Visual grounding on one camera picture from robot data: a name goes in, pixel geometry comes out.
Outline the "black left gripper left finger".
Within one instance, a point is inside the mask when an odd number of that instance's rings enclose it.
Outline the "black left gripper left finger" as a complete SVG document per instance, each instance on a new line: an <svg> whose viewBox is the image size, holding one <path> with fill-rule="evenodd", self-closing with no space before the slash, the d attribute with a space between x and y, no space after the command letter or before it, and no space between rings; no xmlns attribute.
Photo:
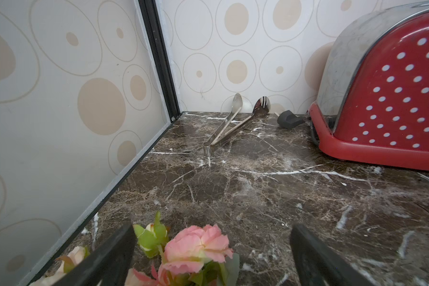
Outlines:
<svg viewBox="0 0 429 286"><path fill-rule="evenodd" d="M56 286L123 286L128 276L137 237L125 224Z"/></svg>

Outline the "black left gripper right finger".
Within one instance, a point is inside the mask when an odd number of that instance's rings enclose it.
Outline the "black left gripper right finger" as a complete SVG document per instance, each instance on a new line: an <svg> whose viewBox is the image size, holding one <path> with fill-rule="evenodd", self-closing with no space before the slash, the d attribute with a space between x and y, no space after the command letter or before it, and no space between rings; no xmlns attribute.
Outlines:
<svg viewBox="0 0 429 286"><path fill-rule="evenodd" d="M303 224L293 225L290 246L302 286L372 285Z"/></svg>

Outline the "pink artificial flower bouquet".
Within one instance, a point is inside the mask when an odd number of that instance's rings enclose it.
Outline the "pink artificial flower bouquet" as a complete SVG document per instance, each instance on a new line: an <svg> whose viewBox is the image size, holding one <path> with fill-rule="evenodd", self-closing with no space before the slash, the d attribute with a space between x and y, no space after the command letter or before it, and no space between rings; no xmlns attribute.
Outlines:
<svg viewBox="0 0 429 286"><path fill-rule="evenodd" d="M133 224L137 237L124 286L234 286L240 257L217 225L190 226L169 237L169 227L157 212L146 227ZM33 282L35 286L55 286L94 251L75 247L58 257L60 267L53 275Z"/></svg>

